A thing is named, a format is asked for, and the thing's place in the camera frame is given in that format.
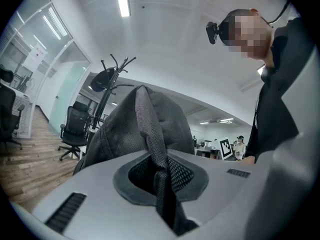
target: office chair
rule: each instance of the office chair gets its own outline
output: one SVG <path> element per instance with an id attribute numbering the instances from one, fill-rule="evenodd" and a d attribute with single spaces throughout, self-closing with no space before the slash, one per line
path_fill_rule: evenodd
<path id="1" fill-rule="evenodd" d="M 1 68 L 1 78 L 10 83 L 14 78 L 14 74 L 12 71 Z M 16 92 L 2 83 L 0 83 L 0 97 L 0 143 L 4 143 L 6 149 L 7 142 L 18 144 L 20 145 L 20 150 L 22 150 L 22 144 L 12 139 L 12 133 L 14 130 L 19 129 L 21 113 L 25 109 L 25 105 L 22 104 L 18 107 L 19 115 L 12 114 Z"/>
<path id="2" fill-rule="evenodd" d="M 85 104 L 76 101 L 73 106 L 68 107 L 66 124 L 60 125 L 60 138 L 63 143 L 70 145 L 71 147 L 58 147 L 58 150 L 67 150 L 67 152 L 59 158 L 60 161 L 62 161 L 63 157 L 69 153 L 74 154 L 79 159 L 77 154 L 77 152 L 80 152 L 79 147 L 87 145 L 86 130 L 88 126 L 88 119 L 88 107 Z"/>

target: black jacket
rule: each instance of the black jacket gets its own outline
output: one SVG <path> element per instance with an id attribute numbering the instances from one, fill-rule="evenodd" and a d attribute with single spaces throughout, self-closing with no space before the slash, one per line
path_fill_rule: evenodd
<path id="1" fill-rule="evenodd" d="M 298 134 L 282 95 L 304 68 L 314 46 L 301 18 L 275 30 L 271 47 L 274 68 L 264 68 L 261 75 L 264 85 L 255 106 L 246 157 L 255 156 L 257 161 L 261 153 Z"/>

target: wooden floor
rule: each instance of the wooden floor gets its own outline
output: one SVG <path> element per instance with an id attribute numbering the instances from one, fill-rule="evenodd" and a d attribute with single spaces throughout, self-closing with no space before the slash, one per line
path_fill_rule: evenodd
<path id="1" fill-rule="evenodd" d="M 3 143 L 0 147 L 0 184 L 10 201 L 31 212 L 34 206 L 56 186 L 72 176 L 78 162 L 68 156 L 59 161 L 66 151 L 58 151 L 61 139 L 49 131 L 49 124 L 38 107 L 34 110 L 30 139 L 16 139 L 18 145 Z"/>

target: person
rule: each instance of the person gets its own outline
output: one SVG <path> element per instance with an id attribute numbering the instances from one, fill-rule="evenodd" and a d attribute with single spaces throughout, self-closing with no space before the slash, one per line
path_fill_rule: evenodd
<path id="1" fill-rule="evenodd" d="M 242 160 L 244 154 L 246 153 L 246 144 L 244 144 L 244 137 L 242 135 L 237 137 L 237 139 L 238 139 L 237 144 L 233 146 L 234 157 L 237 161 L 240 161 Z"/>
<path id="2" fill-rule="evenodd" d="M 196 148 L 197 147 L 197 138 L 195 135 L 193 135 L 193 146 Z"/>
<path id="3" fill-rule="evenodd" d="M 274 30 L 256 9 L 231 11 L 218 32 L 221 41 L 242 57 L 265 63 L 261 74 L 264 85 L 255 105 L 246 158 L 241 161 L 253 165 L 261 153 L 298 134 L 282 95 L 304 68 L 315 44 L 300 17 Z"/>

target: ear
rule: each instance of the ear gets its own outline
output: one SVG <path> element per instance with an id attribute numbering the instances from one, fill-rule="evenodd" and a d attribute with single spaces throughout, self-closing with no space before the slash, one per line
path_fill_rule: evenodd
<path id="1" fill-rule="evenodd" d="M 252 13 L 254 16 L 260 16 L 260 13 L 257 9 L 250 8 L 250 13 Z"/>

